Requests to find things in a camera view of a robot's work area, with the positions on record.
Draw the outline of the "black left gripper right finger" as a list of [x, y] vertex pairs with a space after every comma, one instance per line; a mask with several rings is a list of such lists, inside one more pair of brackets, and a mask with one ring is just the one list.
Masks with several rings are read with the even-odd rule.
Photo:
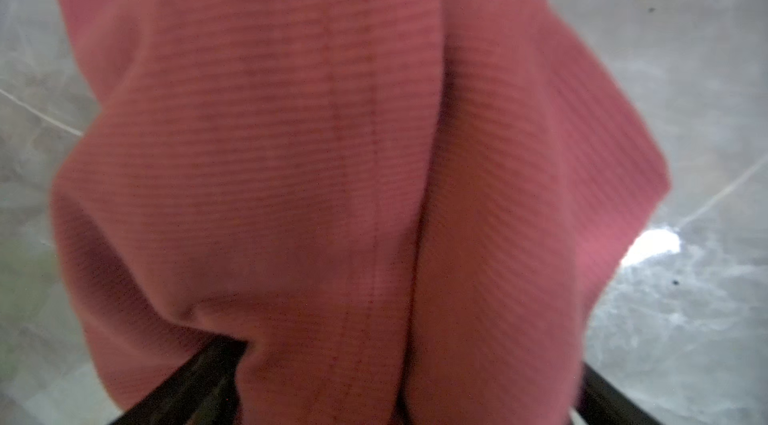
[[584, 365], [577, 414], [589, 425], [661, 425], [590, 365]]

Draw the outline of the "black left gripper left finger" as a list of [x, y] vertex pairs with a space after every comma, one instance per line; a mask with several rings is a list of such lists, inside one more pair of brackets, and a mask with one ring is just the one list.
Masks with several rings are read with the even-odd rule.
[[113, 425], [232, 425], [239, 409], [235, 372], [247, 348], [212, 339]]

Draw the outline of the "pink ribbed cloth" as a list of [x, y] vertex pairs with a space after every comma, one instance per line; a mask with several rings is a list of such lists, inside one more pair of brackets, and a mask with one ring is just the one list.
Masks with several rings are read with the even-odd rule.
[[135, 405], [216, 335], [242, 424], [564, 424], [669, 188], [547, 0], [58, 0], [101, 110], [51, 219]]

